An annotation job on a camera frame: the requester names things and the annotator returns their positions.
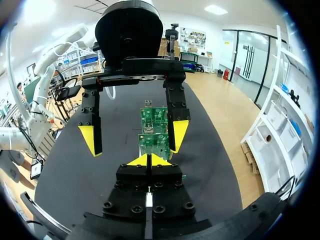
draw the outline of black mat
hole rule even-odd
[[[238,182],[220,137],[196,95],[185,84],[191,121],[172,162],[186,174],[184,184],[198,220],[219,223],[242,210]],[[84,212],[102,215],[121,163],[139,156],[140,108],[145,100],[166,105],[161,81],[116,87],[116,99],[100,94],[103,154],[92,157],[77,126],[77,112],[65,126],[44,165],[35,201],[68,228],[83,222]]]

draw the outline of black circular motor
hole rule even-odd
[[[120,69],[126,58],[157,57],[162,34],[158,11],[139,0],[111,5],[95,27],[106,64],[114,69]]]

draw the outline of green circuit board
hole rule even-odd
[[[156,154],[164,160],[170,159],[168,134],[139,134],[138,137],[141,155]]]
[[[167,134],[168,133],[168,108],[146,107],[141,108],[141,126],[143,134]]]

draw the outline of black chair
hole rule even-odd
[[[62,84],[60,84],[59,87],[57,87],[54,90],[52,97],[55,101],[55,105],[57,106],[62,118],[67,122],[70,119],[70,115],[69,115],[70,111],[76,110],[76,108],[79,106],[79,104],[74,106],[70,99],[75,97],[78,94],[78,92],[81,89],[81,86],[79,86],[79,85],[76,86],[76,84],[78,82],[77,77],[73,77],[68,80],[65,80],[64,76],[58,70],[56,70],[56,72],[60,76]],[[72,87],[67,86],[67,84],[69,84],[73,80],[75,80],[74,85]],[[71,104],[71,108],[69,110],[67,110],[65,108],[65,103],[64,103],[64,101],[66,101],[68,99],[69,99],[69,103]]]

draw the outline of glass door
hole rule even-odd
[[[228,79],[230,80],[231,71],[234,66],[237,46],[237,31],[224,30],[222,35],[222,54],[219,63],[219,69],[225,72],[229,71]]]
[[[288,45],[284,42],[282,42],[282,47],[285,49],[288,49]],[[261,89],[261,92],[258,96],[258,99],[256,101],[256,104],[262,106],[265,103],[265,100],[267,98],[267,94],[269,92],[274,73],[275,73],[275,67],[276,67],[276,60],[277,60],[277,40],[275,38],[270,38],[270,52],[269,52],[269,60],[268,60],[268,66],[266,69],[263,86]],[[289,61],[288,59],[282,54],[280,58],[280,66],[279,66],[279,73],[278,78],[276,80],[276,85],[279,86],[279,84],[285,84],[285,80],[287,77],[289,67]],[[272,100],[277,100],[279,97],[279,94],[277,92],[272,93]]]
[[[232,83],[255,101],[266,70],[269,37],[247,31],[239,31],[237,57]],[[261,93],[269,89],[262,86]]]

